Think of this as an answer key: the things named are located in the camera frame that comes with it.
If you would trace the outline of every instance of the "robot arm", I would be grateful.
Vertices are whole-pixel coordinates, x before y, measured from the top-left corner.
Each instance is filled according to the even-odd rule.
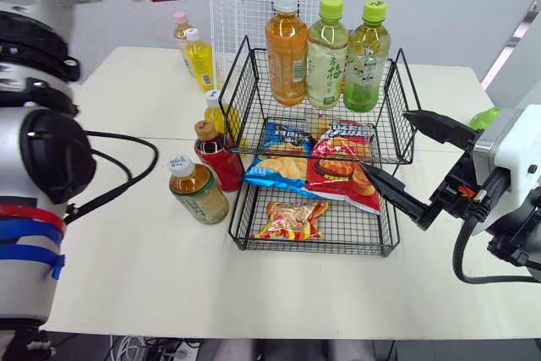
[[[453,269],[466,283],[541,281],[541,106],[504,110],[484,132],[427,111],[404,112],[421,133],[464,150],[430,196],[430,204],[404,191],[405,185],[369,165],[363,168],[380,194],[423,230],[447,211],[464,220],[453,252]],[[533,277],[470,277],[462,257],[470,236],[489,232],[488,251],[515,266],[526,266]]]
[[[114,199],[157,161],[150,143],[85,132],[74,120],[78,108],[68,85],[80,76],[79,61],[68,53],[74,6],[99,1],[0,0],[1,360],[54,354],[38,328],[52,307],[66,224]],[[139,142],[155,158],[132,176],[122,163],[92,150],[88,136]],[[68,202],[94,177],[93,155],[121,167],[128,181],[75,210]]]

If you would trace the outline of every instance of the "green object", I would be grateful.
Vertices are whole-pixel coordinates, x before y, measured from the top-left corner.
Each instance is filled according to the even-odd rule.
[[[343,0],[320,0],[320,17],[322,19],[341,19],[343,9]]]
[[[387,3],[383,0],[368,0],[364,4],[363,20],[368,23],[383,23],[386,14]]]
[[[381,24],[387,5],[380,0],[364,4],[363,24],[349,36],[344,104],[353,112],[370,112],[378,103],[381,75],[391,37]]]
[[[342,0],[321,0],[321,19],[308,30],[306,94],[316,109],[330,109],[340,100],[347,54],[346,28],[340,23]]]
[[[492,107],[479,114],[473,116],[469,126],[474,130],[486,130],[490,124],[498,117],[501,109]]]

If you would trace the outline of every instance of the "blue strap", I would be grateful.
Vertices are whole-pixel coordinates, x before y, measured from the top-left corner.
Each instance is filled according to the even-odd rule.
[[[29,236],[47,237],[58,247],[62,242],[62,234],[52,224],[32,219],[0,220],[0,240]]]
[[[52,277],[57,280],[64,267],[66,256],[33,245],[0,244],[0,260],[23,260],[48,264],[52,267]]]

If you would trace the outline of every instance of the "snack bag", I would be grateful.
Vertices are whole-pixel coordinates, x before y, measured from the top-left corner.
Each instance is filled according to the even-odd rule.
[[[274,186],[297,192],[309,198],[318,198],[303,189],[306,184],[308,160],[303,158],[314,147],[312,136],[300,129],[268,122],[263,137],[266,154],[256,156],[244,174],[244,181],[259,186]],[[273,153],[299,156],[275,156]]]
[[[352,205],[380,213],[380,199],[366,178],[358,161],[371,159],[369,124],[350,120],[328,122],[308,164],[308,182],[305,188],[323,198],[345,200]],[[336,156],[348,156],[355,161],[337,161]]]
[[[284,237],[289,240],[305,240],[306,238],[321,237],[321,233],[315,225],[315,219],[321,217],[327,211],[328,207],[328,203],[296,205],[269,202],[267,205],[268,222],[254,237]]]

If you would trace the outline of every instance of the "green bottle cap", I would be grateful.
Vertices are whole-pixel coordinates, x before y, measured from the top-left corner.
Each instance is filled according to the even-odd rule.
[[[343,9],[343,0],[320,0],[320,16],[323,19],[340,19],[342,17]]]
[[[381,23],[385,20],[387,3],[383,0],[368,0],[364,4],[363,20],[369,23]]]

